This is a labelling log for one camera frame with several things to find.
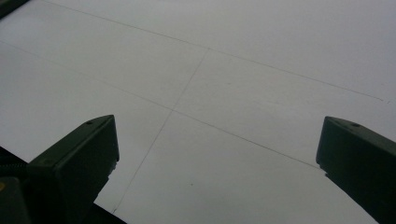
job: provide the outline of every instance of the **black plastic part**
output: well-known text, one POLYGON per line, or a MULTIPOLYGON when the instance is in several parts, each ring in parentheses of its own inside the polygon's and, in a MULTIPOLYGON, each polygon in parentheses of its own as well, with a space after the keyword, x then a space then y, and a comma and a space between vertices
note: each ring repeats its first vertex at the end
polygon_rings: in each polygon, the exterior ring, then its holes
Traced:
POLYGON ((16 177, 0 177, 0 223, 32 223, 16 177))
POLYGON ((80 223, 119 160, 113 116, 92 119, 32 160, 27 173, 44 195, 48 220, 80 223))
POLYGON ((0 0, 0 19, 25 4, 29 0, 0 0))
POLYGON ((396 223, 396 143, 357 123, 326 117, 317 163, 379 223, 396 223))

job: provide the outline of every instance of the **black object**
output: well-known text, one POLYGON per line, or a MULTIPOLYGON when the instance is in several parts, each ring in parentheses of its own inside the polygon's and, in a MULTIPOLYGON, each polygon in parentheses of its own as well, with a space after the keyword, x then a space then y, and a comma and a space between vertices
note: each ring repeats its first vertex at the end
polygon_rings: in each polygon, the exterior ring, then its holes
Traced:
POLYGON ((29 0, 0 0, 0 19, 25 4, 29 0))
POLYGON ((326 117, 317 163, 379 223, 396 223, 396 143, 357 123, 326 117))
MULTIPOLYGON (((14 176, 0 181, 22 192, 15 194, 22 201, 11 201, 20 208, 25 202, 34 224, 124 223, 93 204, 118 160, 114 116, 104 116, 80 125, 27 165, 0 148, 0 176, 14 176)), ((3 213, 9 210, 4 203, 9 196, 0 191, 0 223, 22 214, 17 208, 3 213)))

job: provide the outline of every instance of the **brass screw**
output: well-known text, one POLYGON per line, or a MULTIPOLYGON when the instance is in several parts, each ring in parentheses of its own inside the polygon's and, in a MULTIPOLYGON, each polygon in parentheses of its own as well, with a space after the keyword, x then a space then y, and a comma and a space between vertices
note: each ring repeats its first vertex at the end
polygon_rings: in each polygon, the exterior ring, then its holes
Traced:
POLYGON ((0 182, 0 191, 6 188, 6 184, 3 182, 0 182))

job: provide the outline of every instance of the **white surface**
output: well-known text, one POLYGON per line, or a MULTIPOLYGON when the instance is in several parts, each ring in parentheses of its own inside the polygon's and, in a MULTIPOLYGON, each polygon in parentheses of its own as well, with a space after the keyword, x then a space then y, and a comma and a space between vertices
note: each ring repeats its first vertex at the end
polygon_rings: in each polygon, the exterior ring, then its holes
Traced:
POLYGON ((205 49, 33 1, 0 40, 160 105, 173 107, 205 49))
POLYGON ((297 160, 315 165, 325 115, 396 139, 393 2, 52 2, 70 8, 0 20, 0 146, 30 161, 115 114, 120 163, 97 202, 125 220, 374 223, 297 160))
POLYGON ((173 112, 115 213, 128 223, 375 223, 324 173, 173 112))
POLYGON ((170 110, 0 43, 0 146, 26 161, 77 128, 116 117, 120 162, 97 202, 119 203, 170 110))
POLYGON ((325 116, 392 137, 395 110, 356 92, 209 51, 176 111, 316 165, 325 116))
POLYGON ((384 100, 396 94, 393 0, 49 1, 384 100))

